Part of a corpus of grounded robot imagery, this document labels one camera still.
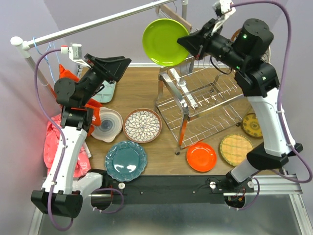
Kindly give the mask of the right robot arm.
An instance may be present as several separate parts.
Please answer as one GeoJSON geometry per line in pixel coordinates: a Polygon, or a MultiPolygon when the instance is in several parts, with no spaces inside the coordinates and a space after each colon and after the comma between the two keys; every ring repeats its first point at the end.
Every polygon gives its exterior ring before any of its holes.
{"type": "Polygon", "coordinates": [[[284,166],[303,146],[281,125],[284,116],[278,107],[279,79],[274,66],[262,59],[274,38],[268,25],[259,19],[248,19],[232,41],[213,31],[216,22],[211,19],[201,30],[178,38],[177,43],[197,60],[208,54],[235,70],[235,81],[258,118],[263,143],[225,176],[225,187],[235,192],[258,171],[284,166]]]}

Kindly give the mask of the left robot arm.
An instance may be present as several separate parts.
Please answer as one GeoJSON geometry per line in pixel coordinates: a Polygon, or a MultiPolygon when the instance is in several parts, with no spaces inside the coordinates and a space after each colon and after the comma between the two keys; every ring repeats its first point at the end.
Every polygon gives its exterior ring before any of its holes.
{"type": "Polygon", "coordinates": [[[92,192],[111,190],[111,178],[104,170],[90,169],[77,181],[74,172],[81,147],[89,133],[94,110],[90,99],[102,83],[119,82],[131,59],[124,56],[99,58],[85,55],[89,70],[82,79],[59,66],[60,78],[54,85],[56,101],[62,106],[61,122],[56,126],[59,142],[52,167],[41,190],[31,194],[31,201],[43,213],[74,219],[83,200],[92,192]]]}

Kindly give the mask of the lime green plate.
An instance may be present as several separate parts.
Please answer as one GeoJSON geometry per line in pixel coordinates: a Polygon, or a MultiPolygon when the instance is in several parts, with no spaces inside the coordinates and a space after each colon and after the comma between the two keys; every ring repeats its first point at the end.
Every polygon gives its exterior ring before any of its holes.
{"type": "Polygon", "coordinates": [[[177,40],[188,36],[187,29],[173,19],[157,19],[151,22],[142,35],[142,46],[145,54],[161,66],[180,64],[189,52],[177,40]]]}

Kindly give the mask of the large floral plate brown rim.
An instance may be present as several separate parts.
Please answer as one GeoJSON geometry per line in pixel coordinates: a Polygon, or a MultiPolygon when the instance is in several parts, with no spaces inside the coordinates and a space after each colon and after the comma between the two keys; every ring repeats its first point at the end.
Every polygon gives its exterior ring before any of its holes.
{"type": "MultiPolygon", "coordinates": [[[[242,29],[239,28],[231,37],[231,41],[234,43],[240,36],[243,38],[243,34],[241,34],[242,29]]],[[[251,51],[249,52],[251,56],[256,60],[262,60],[265,63],[270,64],[271,59],[271,49],[269,45],[262,45],[261,42],[256,41],[256,45],[251,47],[251,51]]]]}

